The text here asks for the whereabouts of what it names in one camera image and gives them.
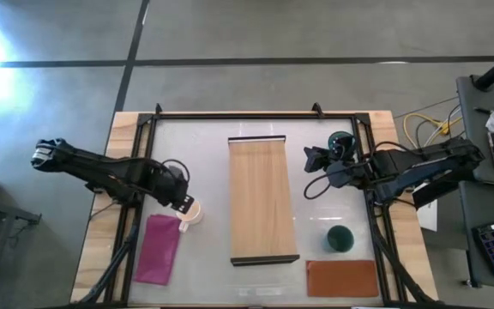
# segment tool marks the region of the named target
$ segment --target brown mat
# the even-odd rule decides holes
[[[375,261],[306,261],[308,296],[378,296]]]

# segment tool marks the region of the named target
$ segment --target concrete floor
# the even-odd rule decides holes
[[[126,59],[140,7],[141,0],[0,0],[0,61]],[[494,55],[494,0],[152,0],[137,58],[470,55]],[[397,115],[455,96],[457,76],[492,65],[136,68],[123,109],[306,110],[319,102]],[[29,159],[38,139],[60,136],[102,152],[123,72],[0,69],[0,199],[43,213],[40,226],[5,249],[0,308],[68,301],[93,196],[70,176],[34,171]],[[443,119],[456,104],[424,113]],[[396,127],[407,145],[400,118]],[[461,251],[428,249],[441,300],[494,308],[494,288],[459,285],[467,278]]]

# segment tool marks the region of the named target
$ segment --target magenta cloth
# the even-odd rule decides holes
[[[177,253],[180,220],[168,215],[150,215],[138,259],[135,281],[167,285]]]

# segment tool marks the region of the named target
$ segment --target dark green bowl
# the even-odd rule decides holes
[[[348,227],[334,226],[327,232],[327,242],[335,251],[348,252],[353,247],[353,234]]]

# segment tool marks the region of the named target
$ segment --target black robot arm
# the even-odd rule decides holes
[[[429,185],[413,194],[415,206],[420,207],[454,190],[459,181],[470,180],[472,170],[484,159],[472,142],[461,137],[415,150],[377,147],[361,162],[337,155],[337,149],[305,148],[304,170],[323,169],[329,184],[336,188],[353,185],[373,191],[377,204],[391,203],[406,188],[428,180]]]
[[[177,167],[147,158],[112,159],[74,148],[62,138],[38,141],[32,166],[42,172],[76,176],[87,182],[90,191],[105,191],[122,205],[138,203],[138,194],[142,193],[182,213],[194,202],[186,194],[188,180]]]

